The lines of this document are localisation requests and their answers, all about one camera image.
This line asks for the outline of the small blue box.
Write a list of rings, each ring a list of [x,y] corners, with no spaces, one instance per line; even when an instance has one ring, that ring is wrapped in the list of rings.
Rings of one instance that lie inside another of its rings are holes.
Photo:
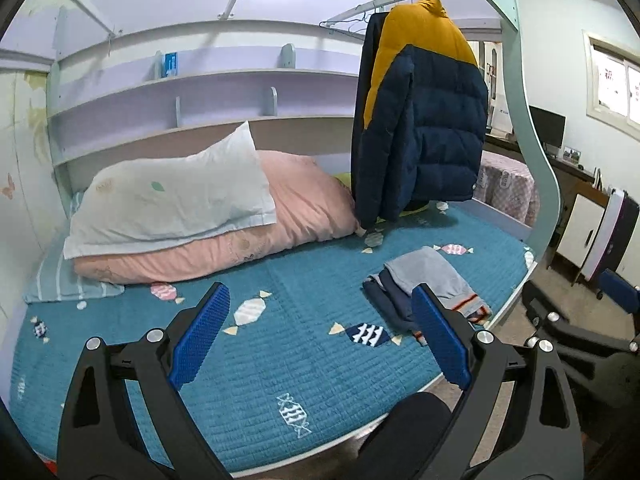
[[[178,53],[177,52],[169,52],[164,54],[163,59],[163,77],[175,77],[179,73],[178,70]]]

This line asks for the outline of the metal clothes rail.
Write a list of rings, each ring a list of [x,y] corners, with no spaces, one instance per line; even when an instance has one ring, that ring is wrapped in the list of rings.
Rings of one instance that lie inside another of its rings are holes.
[[[319,23],[320,27],[362,39],[372,14],[388,12],[401,3],[419,0],[370,0]],[[500,41],[501,18],[486,0],[440,0],[448,16],[467,40]]]

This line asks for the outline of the mint green bed frame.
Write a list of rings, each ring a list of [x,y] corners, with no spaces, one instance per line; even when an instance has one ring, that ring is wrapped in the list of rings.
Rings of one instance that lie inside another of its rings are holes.
[[[540,209],[526,245],[539,262],[549,245],[558,222],[561,195],[558,180],[551,168],[530,116],[525,88],[522,21],[518,0],[485,0],[500,15],[502,27],[503,84],[506,104],[518,146],[538,188]]]

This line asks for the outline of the navy and yellow puffer jacket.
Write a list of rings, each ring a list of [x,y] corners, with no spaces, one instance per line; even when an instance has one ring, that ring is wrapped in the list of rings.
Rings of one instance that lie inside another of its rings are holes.
[[[360,226],[474,193],[488,91],[440,0],[370,17],[356,94],[350,187]]]

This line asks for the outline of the pink patterned blanket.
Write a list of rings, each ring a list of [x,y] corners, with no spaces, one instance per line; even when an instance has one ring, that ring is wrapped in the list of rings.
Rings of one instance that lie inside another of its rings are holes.
[[[524,162],[484,151],[473,197],[531,228],[540,199],[535,179]]]

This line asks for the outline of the black computer monitor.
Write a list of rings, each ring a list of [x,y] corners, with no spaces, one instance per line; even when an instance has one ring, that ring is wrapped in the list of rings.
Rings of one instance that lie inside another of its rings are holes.
[[[536,106],[530,106],[529,113],[542,147],[546,150],[562,148],[566,118]]]

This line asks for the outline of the white cabinet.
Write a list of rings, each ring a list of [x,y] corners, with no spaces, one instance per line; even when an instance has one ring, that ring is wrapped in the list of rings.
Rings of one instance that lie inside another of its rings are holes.
[[[586,182],[575,186],[570,215],[556,253],[580,270],[600,229],[608,206],[608,196]]]

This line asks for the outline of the blue striped pillow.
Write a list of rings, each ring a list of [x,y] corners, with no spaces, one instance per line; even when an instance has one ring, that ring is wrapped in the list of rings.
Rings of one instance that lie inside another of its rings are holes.
[[[23,292],[25,304],[88,301],[116,297],[125,291],[122,285],[84,278],[75,272],[73,261],[64,257],[64,243],[70,234],[70,219],[53,240]]]

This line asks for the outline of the window with white frame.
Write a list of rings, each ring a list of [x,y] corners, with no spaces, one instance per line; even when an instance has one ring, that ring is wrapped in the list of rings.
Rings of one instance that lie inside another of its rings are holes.
[[[586,114],[639,141],[639,50],[583,32]]]

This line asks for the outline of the white pillow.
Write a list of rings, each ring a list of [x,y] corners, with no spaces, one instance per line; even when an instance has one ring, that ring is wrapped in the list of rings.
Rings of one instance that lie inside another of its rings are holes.
[[[269,181],[243,122],[196,154],[102,169],[70,219],[63,254],[156,252],[276,221]]]

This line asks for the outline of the teal quilted bedspread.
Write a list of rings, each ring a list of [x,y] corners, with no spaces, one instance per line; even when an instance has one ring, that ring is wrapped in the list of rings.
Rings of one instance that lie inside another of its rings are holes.
[[[349,236],[216,275],[233,307],[254,298],[266,305],[244,326],[227,318],[198,376],[180,391],[228,470],[267,468],[333,444],[438,376],[431,352],[410,336],[391,330],[373,348],[333,331],[384,324],[362,283],[386,261],[424,246],[460,245],[450,264],[494,313],[527,271],[523,242],[458,207],[382,223],[376,234],[374,247]],[[55,456],[67,389],[89,338],[135,341],[197,304],[212,281],[179,283],[171,300],[137,285],[116,297],[29,306],[14,351],[9,410],[32,447]]]

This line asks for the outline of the purple wall shelf unit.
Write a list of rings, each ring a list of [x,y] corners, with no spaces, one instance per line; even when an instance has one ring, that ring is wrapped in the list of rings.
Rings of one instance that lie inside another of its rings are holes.
[[[48,77],[64,192],[138,157],[191,154],[248,122],[264,150],[348,167],[361,41],[314,25],[230,21],[136,32],[58,52]],[[164,54],[178,53],[164,78]]]

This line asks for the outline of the grey and navy jacket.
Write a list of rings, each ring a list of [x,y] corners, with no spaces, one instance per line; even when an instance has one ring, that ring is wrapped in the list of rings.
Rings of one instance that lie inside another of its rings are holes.
[[[411,334],[421,346],[427,342],[411,307],[413,289],[425,284],[440,303],[474,324],[491,317],[488,303],[435,249],[424,246],[384,263],[362,283],[364,294],[393,330]]]

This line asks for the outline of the pink folded duvet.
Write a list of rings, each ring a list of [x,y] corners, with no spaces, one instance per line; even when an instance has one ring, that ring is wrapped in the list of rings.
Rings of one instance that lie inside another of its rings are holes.
[[[309,156],[258,153],[276,205],[277,221],[145,254],[81,257],[83,278],[117,285],[181,282],[297,246],[336,240],[359,229],[352,194]]]

